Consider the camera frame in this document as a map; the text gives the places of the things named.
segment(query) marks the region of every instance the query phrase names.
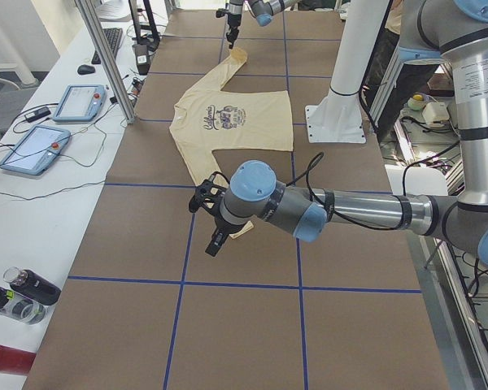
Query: computer mouse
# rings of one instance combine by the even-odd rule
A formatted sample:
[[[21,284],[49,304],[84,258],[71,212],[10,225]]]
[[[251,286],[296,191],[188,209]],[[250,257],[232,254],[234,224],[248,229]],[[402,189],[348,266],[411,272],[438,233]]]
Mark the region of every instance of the computer mouse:
[[[89,75],[90,73],[94,73],[96,68],[92,65],[87,65],[84,63],[78,67],[78,75]]]

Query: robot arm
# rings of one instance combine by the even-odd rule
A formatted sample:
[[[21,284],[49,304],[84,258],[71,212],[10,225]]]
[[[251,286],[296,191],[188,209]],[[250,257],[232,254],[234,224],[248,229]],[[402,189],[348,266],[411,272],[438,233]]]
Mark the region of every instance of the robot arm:
[[[206,252],[216,256],[230,234],[254,215],[300,240],[312,242],[328,222],[353,223],[373,230],[405,230],[451,242],[479,253],[488,264],[488,213],[463,214],[456,197],[396,196],[300,188],[277,180],[268,164],[244,162],[229,187],[214,184],[216,174],[196,188],[190,211],[214,216],[216,229]]]
[[[235,41],[238,37],[238,28],[241,25],[242,20],[242,8],[244,7],[245,0],[229,0],[226,3],[226,8],[220,8],[216,12],[217,18],[227,16],[228,32],[226,33],[226,39],[229,42],[229,48],[232,49]],[[260,26],[267,26],[273,20],[273,16],[283,12],[286,8],[289,8],[299,2],[300,0],[271,0],[270,2],[264,2],[263,0],[248,0],[248,6],[251,9],[251,14],[256,18],[257,23]]]
[[[202,206],[215,217],[208,253],[215,255],[228,234],[256,215],[305,241],[327,222],[412,229],[488,265],[488,0],[406,0],[399,49],[406,63],[443,57],[452,64],[465,181],[459,197],[313,191],[277,181],[263,162],[246,162],[229,188],[215,188],[210,178],[190,203],[191,211]]]

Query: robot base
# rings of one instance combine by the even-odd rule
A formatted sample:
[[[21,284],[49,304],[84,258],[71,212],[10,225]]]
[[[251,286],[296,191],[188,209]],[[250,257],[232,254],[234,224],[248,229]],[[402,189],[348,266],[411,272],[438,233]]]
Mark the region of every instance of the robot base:
[[[325,97],[319,106],[306,106],[307,136],[311,143],[343,142],[364,144],[359,105],[333,106]]]

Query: shirt sleeve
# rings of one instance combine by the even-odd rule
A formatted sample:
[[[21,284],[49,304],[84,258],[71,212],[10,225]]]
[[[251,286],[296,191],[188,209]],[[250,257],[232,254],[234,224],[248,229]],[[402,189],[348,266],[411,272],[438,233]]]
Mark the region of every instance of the shirt sleeve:
[[[229,56],[211,69],[201,80],[195,83],[185,94],[195,90],[221,91],[226,83],[247,61],[247,52],[240,47],[230,51]]]

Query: keyboard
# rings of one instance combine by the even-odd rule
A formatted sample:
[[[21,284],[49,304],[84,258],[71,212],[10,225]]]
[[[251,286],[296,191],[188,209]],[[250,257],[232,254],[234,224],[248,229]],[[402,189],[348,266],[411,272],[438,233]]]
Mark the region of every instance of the keyboard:
[[[111,47],[112,54],[114,58],[117,55],[117,51],[120,49],[121,39],[123,38],[123,29],[122,28],[104,28],[103,32],[105,33],[105,37],[107,37],[108,45]],[[94,51],[94,56],[92,57],[92,64],[98,65],[101,63],[101,59],[99,59],[99,54],[97,51]]]

